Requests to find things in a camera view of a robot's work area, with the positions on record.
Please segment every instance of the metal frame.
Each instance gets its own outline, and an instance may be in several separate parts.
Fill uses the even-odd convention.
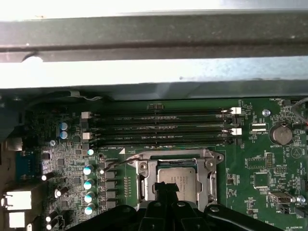
[[[305,12],[0,22],[0,62],[306,55]]]

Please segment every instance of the capacitor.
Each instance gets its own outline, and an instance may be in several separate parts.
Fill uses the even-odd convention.
[[[54,218],[56,218],[56,216],[58,216],[58,212],[57,211],[53,211],[51,212],[46,218],[45,220],[47,222],[51,222]]]
[[[94,185],[94,180],[93,179],[88,179],[84,184],[83,187],[86,190],[89,190],[90,188],[92,188],[92,186]]]
[[[59,189],[55,189],[54,190],[54,198],[58,198],[58,196],[57,196],[57,192],[59,191]]]
[[[67,129],[68,129],[68,124],[65,123],[65,122],[61,123],[61,124],[60,124],[60,129],[61,129],[62,131],[67,130]]]
[[[44,174],[43,176],[42,176],[42,180],[43,181],[46,181],[46,180],[49,180],[49,179],[51,179],[51,178],[53,178],[54,177],[54,173],[53,172],[49,172],[49,173],[46,173],[46,174]]]
[[[64,186],[63,188],[59,189],[57,192],[56,192],[56,196],[57,197],[60,197],[62,196],[63,194],[65,194],[66,192],[68,192],[68,188],[66,186]]]
[[[95,210],[95,208],[96,208],[95,204],[93,203],[88,204],[87,207],[85,208],[85,214],[91,215]]]
[[[88,155],[93,155],[94,154],[94,150],[93,149],[89,149],[87,152]]]
[[[93,172],[93,165],[87,165],[85,166],[85,168],[83,169],[83,173],[87,176],[87,175],[90,175],[91,172]]]
[[[49,224],[46,225],[47,230],[52,230],[52,228],[58,224],[58,218],[53,219]]]
[[[68,137],[68,133],[66,131],[61,131],[60,132],[60,138],[65,140]]]
[[[92,200],[95,197],[95,193],[94,192],[88,192],[87,195],[85,195],[85,202],[86,203],[91,203]]]

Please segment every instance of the screw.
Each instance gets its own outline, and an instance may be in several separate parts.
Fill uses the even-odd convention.
[[[141,163],[140,165],[139,165],[139,169],[140,170],[146,170],[148,168],[148,166],[147,166],[147,164],[145,164],[145,163]]]
[[[184,202],[178,202],[178,207],[184,207],[185,203]]]
[[[270,116],[270,110],[264,109],[264,110],[262,111],[262,115],[265,116],[265,117]]]
[[[154,204],[154,206],[155,207],[159,207],[159,206],[161,206],[162,204],[160,203],[160,202],[156,202],[155,204]]]
[[[300,195],[300,196],[296,197],[296,201],[299,202],[299,203],[305,203],[306,199],[305,199],[305,197]]]
[[[219,208],[217,208],[217,207],[210,207],[210,210],[211,210],[212,212],[214,212],[214,213],[219,212]]]
[[[56,141],[52,140],[52,141],[49,142],[49,144],[50,144],[50,146],[54,147],[54,146],[56,146],[57,143],[56,143]]]
[[[130,212],[130,208],[126,207],[123,209],[123,213],[128,213],[128,212]]]

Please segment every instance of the metal panel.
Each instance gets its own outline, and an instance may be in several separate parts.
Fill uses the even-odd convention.
[[[141,83],[306,80],[308,56],[0,64],[0,88]]]
[[[16,5],[26,11],[16,11]],[[104,2],[88,0],[86,2],[61,1],[61,7],[53,8],[48,2],[40,4],[31,3],[31,0],[21,2],[11,0],[6,3],[5,11],[0,15],[1,20],[34,19],[38,15],[43,18],[75,18],[75,17],[101,17],[101,16],[123,16],[123,15],[172,15],[172,14],[200,14],[213,13],[222,10],[266,10],[279,9],[289,10],[308,9],[306,0],[156,0],[140,1],[113,0],[108,2],[108,7]]]
[[[307,42],[307,26],[304,12],[0,22],[0,51]]]

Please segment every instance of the white connector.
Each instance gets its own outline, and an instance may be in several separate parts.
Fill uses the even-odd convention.
[[[9,227],[11,229],[16,229],[16,228],[24,228],[26,218],[25,218],[25,212],[12,212],[9,213]]]
[[[26,210],[32,208],[31,191],[11,191],[4,196],[3,205],[7,210]]]
[[[91,112],[82,112],[81,113],[81,118],[82,119],[90,119],[90,118],[92,118]]]
[[[233,136],[241,136],[242,135],[242,129],[241,128],[231,128],[231,134]]]
[[[233,115],[240,115],[242,113],[241,107],[232,107],[231,108],[231,114]]]
[[[82,139],[83,140],[91,140],[92,139],[92,133],[91,132],[83,132],[82,133]]]

